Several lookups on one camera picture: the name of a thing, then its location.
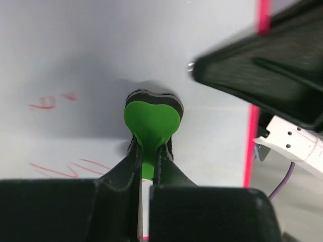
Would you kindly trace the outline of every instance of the white table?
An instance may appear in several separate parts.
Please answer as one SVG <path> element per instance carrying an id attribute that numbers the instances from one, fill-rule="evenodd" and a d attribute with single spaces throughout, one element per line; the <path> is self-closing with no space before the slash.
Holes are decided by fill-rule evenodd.
<path id="1" fill-rule="evenodd" d="M 3 1 L 0 177 L 99 177 L 125 156 L 127 95 L 148 88 L 171 90 L 185 106 L 173 136 L 178 166 L 198 185 L 242 186 L 249 104 L 195 83 L 187 66 L 255 32 L 255 4 Z"/>

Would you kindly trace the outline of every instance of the pink border strip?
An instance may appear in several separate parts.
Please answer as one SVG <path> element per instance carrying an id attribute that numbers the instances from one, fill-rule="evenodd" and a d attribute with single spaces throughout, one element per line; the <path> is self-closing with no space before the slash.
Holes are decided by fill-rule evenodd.
<path id="1" fill-rule="evenodd" d="M 259 0 L 259 20 L 258 20 L 258 34 L 267 34 L 270 29 L 270 0 Z M 247 155 L 243 187 L 250 187 L 251 172 L 252 172 L 252 161 L 254 152 L 253 138 L 256 137 L 258 128 L 259 118 L 259 107 L 251 105 L 249 108 L 249 126 L 248 126 L 248 137 L 247 137 Z"/>

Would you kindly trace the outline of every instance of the green object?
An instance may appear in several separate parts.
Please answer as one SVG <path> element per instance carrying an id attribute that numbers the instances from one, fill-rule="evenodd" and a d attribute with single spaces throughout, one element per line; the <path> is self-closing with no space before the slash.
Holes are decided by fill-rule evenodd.
<path id="1" fill-rule="evenodd" d="M 158 148 L 179 128 L 181 116 L 171 105 L 132 101 L 126 105 L 124 120 L 143 149 L 142 178 L 152 180 Z"/>

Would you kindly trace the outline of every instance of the green toy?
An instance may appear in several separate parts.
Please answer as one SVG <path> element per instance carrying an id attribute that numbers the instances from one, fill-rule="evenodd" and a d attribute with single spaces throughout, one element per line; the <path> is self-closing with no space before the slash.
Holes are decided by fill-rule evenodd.
<path id="1" fill-rule="evenodd" d="M 137 90 L 128 96 L 124 120 L 143 150 L 142 178 L 152 180 L 157 150 L 179 128 L 183 112 L 183 104 L 172 94 Z"/>

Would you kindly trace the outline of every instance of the gray floor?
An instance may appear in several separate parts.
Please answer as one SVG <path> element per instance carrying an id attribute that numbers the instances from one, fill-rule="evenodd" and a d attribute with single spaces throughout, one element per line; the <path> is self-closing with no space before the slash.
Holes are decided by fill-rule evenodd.
<path id="1" fill-rule="evenodd" d="M 271 151 L 264 162 L 254 161 L 251 185 L 269 195 L 285 176 L 290 162 Z M 299 166 L 288 183 L 273 199 L 278 220 L 302 242 L 321 242 L 323 238 L 323 181 Z"/>

